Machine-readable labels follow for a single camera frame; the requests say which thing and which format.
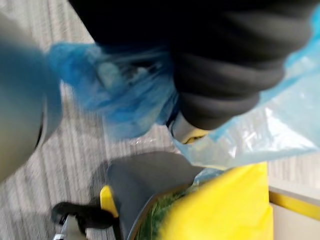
gray carpet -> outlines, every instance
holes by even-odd
[[[0,0],[0,11],[14,18],[47,50],[58,41],[92,42],[66,0]],[[120,143],[106,140],[101,118],[75,107],[62,88],[60,128],[25,166],[0,185],[0,240],[50,240],[58,230],[51,207],[61,201],[88,203],[99,195],[108,161],[152,150],[175,151],[163,127]],[[270,164],[276,178],[320,188],[318,155]],[[107,231],[89,231],[89,239],[113,239]]]

yellow bag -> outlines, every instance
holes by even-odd
[[[179,200],[159,240],[272,240],[267,164],[234,168]]]

